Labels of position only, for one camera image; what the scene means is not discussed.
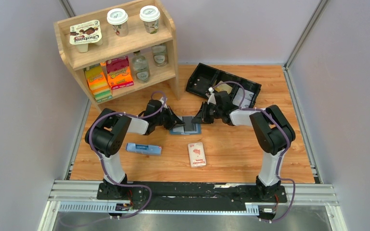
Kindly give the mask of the blue leather card holder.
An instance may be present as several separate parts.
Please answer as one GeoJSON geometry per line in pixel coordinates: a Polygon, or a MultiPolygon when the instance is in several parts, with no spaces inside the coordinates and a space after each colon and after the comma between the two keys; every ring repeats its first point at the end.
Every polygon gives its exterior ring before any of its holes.
{"type": "Polygon", "coordinates": [[[185,124],[172,128],[169,130],[170,135],[197,135],[201,134],[201,124],[192,122],[193,116],[179,117],[185,124]]]}

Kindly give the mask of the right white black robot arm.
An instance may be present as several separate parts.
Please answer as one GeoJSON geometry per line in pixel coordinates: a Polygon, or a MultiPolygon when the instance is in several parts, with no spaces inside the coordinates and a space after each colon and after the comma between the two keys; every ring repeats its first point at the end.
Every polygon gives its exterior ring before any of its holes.
{"type": "Polygon", "coordinates": [[[257,176],[255,194],[261,201],[275,195],[273,186],[280,184],[279,169],[283,156],[295,140],[295,132],[277,105],[266,108],[244,108],[233,104],[225,91],[212,93],[201,104],[192,119],[197,124],[212,124],[216,119],[230,126],[252,127],[264,152],[262,167],[257,176]]]}

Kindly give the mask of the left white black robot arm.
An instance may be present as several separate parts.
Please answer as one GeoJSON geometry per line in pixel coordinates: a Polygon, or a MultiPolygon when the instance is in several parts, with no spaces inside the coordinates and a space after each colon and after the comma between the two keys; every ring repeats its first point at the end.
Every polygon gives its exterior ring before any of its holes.
{"type": "Polygon", "coordinates": [[[111,183],[109,193],[115,199],[123,199],[128,186],[119,156],[119,150],[127,133],[149,135],[157,126],[166,130],[184,126],[183,122],[163,100],[150,100],[138,116],[105,108],[90,126],[85,142],[99,157],[104,180],[111,183]]]}

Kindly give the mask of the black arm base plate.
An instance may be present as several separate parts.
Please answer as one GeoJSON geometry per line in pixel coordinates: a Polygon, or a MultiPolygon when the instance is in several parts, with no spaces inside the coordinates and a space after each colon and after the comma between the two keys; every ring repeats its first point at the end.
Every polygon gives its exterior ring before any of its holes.
{"type": "Polygon", "coordinates": [[[127,200],[134,209],[172,211],[242,211],[246,203],[287,202],[283,186],[261,196],[256,185],[202,182],[133,181],[127,187],[99,184],[99,200],[127,200]]]}

